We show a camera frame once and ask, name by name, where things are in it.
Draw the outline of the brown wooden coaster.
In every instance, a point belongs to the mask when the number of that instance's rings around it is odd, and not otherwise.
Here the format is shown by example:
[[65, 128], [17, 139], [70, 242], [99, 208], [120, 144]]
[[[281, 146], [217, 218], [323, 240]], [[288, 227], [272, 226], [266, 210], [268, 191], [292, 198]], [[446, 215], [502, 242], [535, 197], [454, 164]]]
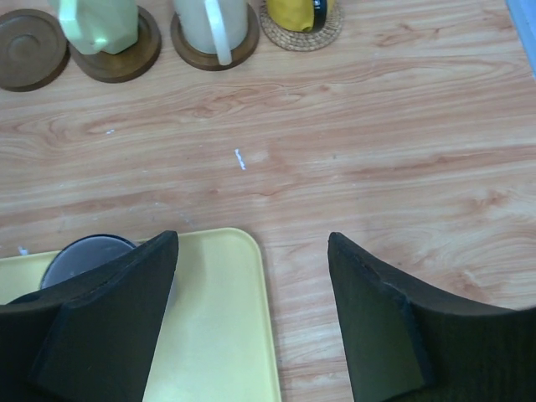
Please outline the brown wooden coaster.
[[219, 65], [215, 55], [209, 55], [194, 49], [185, 39], [182, 25], [174, 9], [170, 26], [173, 46], [178, 55], [188, 64], [200, 70], [221, 71], [231, 69], [245, 62], [256, 50], [260, 38], [260, 27], [255, 10], [248, 5], [248, 31], [244, 41], [232, 51], [232, 63], [227, 66]]
[[162, 35], [154, 17], [138, 6], [138, 40], [119, 54], [101, 51], [82, 54], [69, 44], [70, 55], [90, 78], [105, 83], [121, 83], [146, 73], [157, 61], [162, 48]]
[[37, 9], [1, 16], [1, 88], [26, 92], [57, 79], [70, 60], [58, 20]]

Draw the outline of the cream white mug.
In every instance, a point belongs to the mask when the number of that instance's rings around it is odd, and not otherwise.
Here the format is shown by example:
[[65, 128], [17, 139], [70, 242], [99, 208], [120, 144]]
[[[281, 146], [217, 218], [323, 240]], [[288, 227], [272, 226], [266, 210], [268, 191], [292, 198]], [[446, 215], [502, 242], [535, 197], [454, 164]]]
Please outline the cream white mug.
[[197, 51], [215, 55], [219, 65], [232, 63], [232, 51], [248, 31], [245, 0], [174, 0], [187, 42]]

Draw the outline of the woven rattan coaster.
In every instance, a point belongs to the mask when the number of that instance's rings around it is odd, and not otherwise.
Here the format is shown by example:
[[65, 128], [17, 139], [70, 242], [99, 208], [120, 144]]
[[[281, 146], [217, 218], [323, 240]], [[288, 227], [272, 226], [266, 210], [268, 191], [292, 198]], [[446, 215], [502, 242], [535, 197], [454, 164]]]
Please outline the woven rattan coaster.
[[324, 27], [315, 33], [292, 32], [277, 25], [269, 16], [266, 1], [260, 6], [260, 24], [266, 37], [282, 49], [296, 52], [311, 52], [327, 47], [334, 42], [343, 29], [343, 10], [336, 4]]

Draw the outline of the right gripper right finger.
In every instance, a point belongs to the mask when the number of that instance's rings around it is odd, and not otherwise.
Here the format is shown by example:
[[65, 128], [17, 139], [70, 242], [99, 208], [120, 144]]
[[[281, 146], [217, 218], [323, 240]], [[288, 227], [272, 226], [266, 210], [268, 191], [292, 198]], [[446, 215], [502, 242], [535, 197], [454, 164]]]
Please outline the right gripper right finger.
[[354, 400], [534, 400], [533, 308], [443, 291], [338, 232], [327, 256]]

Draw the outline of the white cup green handle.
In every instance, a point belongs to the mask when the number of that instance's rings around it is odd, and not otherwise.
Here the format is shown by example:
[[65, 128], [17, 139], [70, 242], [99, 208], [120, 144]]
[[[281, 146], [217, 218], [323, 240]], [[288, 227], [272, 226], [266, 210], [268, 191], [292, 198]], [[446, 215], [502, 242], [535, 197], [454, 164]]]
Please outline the white cup green handle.
[[85, 55], [119, 54], [138, 40], [134, 0], [48, 0], [64, 36]]

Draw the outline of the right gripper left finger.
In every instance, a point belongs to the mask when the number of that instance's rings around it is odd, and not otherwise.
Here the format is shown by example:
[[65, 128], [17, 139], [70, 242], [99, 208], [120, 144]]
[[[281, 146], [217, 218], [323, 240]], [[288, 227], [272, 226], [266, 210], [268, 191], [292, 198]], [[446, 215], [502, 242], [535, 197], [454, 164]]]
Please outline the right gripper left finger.
[[167, 230], [1, 306], [3, 401], [141, 401], [178, 261]]

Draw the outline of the yellow transparent cup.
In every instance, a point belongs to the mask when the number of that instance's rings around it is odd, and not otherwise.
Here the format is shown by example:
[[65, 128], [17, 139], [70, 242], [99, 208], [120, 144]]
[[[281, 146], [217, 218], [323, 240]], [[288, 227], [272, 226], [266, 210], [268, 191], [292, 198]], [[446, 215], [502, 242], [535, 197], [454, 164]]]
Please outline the yellow transparent cup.
[[268, 0], [266, 8], [280, 27], [303, 33], [320, 31], [336, 2], [333, 0]]

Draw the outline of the grey purple cup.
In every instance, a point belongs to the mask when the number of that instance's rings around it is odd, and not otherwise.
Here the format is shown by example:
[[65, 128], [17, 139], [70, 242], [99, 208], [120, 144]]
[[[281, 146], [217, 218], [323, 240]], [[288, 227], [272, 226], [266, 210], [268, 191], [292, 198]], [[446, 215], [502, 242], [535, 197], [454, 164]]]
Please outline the grey purple cup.
[[134, 250], [137, 244], [114, 234], [93, 234], [67, 245], [48, 265], [39, 289], [55, 286]]

